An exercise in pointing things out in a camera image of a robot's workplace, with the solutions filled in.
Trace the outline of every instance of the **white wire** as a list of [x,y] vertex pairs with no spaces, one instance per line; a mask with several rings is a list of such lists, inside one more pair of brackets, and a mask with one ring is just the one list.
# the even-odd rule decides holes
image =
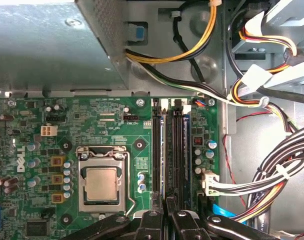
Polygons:
[[[133,61],[131,58],[127,57],[127,60],[129,60],[131,63],[133,64],[136,64],[138,67],[140,67],[141,69],[143,69],[147,74],[149,74],[154,80],[158,81],[159,83],[162,83],[164,85],[166,85],[164,82],[162,82],[161,80],[159,80],[152,72],[150,72],[149,70],[147,70],[146,68],[144,68],[141,64],[139,64],[138,62],[136,61]],[[226,104],[230,104],[230,105],[233,105],[233,106],[237,106],[237,107],[249,107],[248,105],[246,104],[241,104],[241,103],[235,103],[235,102],[231,102],[229,101],[228,99],[224,99],[224,98],[221,98],[215,94],[213,94],[212,92],[209,92],[207,90],[204,90],[204,89],[201,89],[201,88],[198,88],[198,87],[193,87],[193,86],[185,86],[185,85],[179,85],[177,84],[178,86],[182,87],[182,88],[185,88],[185,89],[190,89],[192,90],[193,92],[200,92],[200,93],[203,93],[205,95],[208,95],[214,99],[217,99],[221,102],[224,102]]]

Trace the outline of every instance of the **red wire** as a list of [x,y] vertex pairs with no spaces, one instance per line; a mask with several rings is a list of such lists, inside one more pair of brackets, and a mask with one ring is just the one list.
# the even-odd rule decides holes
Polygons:
[[296,238],[294,238],[294,240],[298,240],[299,238],[304,237],[304,233],[301,233],[300,235],[296,236]]
[[[254,112],[254,113],[251,113],[249,115],[245,115],[245,116],[242,116],[242,117],[239,117],[238,119],[236,119],[236,122],[242,120],[242,119],[245,119],[245,118],[248,118],[248,117],[251,117],[251,116],[257,116],[257,115],[264,115],[264,114],[271,114],[271,112],[269,111],[258,111],[258,112]],[[222,142],[223,142],[223,147],[224,147],[224,152],[225,152],[225,164],[227,166],[227,169],[228,169],[228,172],[230,174],[230,178],[232,180],[232,183],[233,184],[237,184],[236,180],[235,180],[235,177],[234,177],[234,174],[232,172],[232,168],[231,168],[231,165],[230,165],[230,160],[229,160],[229,156],[228,156],[228,150],[227,150],[227,147],[226,147],[226,140],[227,140],[227,134],[225,134],[223,136],[223,139],[222,139]],[[246,201],[243,199],[242,196],[239,196],[240,199],[241,199],[241,202],[242,202],[242,205],[246,208],[247,207],[247,204],[246,204]]]

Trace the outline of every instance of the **cable tie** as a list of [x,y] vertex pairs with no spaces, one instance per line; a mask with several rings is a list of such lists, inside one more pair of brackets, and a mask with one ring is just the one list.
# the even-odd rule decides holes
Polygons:
[[181,17],[181,11],[179,11],[179,10],[172,11],[171,12],[171,18],[174,19],[174,18],[177,18],[177,17]]
[[280,174],[282,174],[285,177],[285,179],[287,179],[287,180],[290,179],[290,175],[288,174],[287,170],[282,165],[277,164],[275,166],[275,168]]
[[210,2],[208,3],[209,7],[217,7],[219,5],[222,4],[222,0],[210,0]]

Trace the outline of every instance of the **integrated circuit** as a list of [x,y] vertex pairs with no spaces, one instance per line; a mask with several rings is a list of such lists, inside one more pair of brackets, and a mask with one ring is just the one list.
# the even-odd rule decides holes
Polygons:
[[27,237],[46,237],[50,233],[49,222],[46,220],[33,220],[26,223]]

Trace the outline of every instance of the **yellow wire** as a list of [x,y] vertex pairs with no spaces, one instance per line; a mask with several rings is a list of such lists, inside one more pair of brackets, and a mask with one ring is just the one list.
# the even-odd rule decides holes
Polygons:
[[203,36],[192,49],[190,49],[189,51],[184,52],[180,55],[166,57],[166,58],[146,58],[146,57],[135,56],[133,54],[126,53],[126,56],[139,63],[146,63],[146,64],[162,64],[162,63],[168,63],[168,62],[172,62],[172,61],[184,58],[187,55],[192,54],[195,51],[197,51],[208,40],[208,38],[210,37],[210,34],[212,33],[212,31],[214,29],[216,18],[217,18],[217,7],[211,6],[209,24],[207,25]]

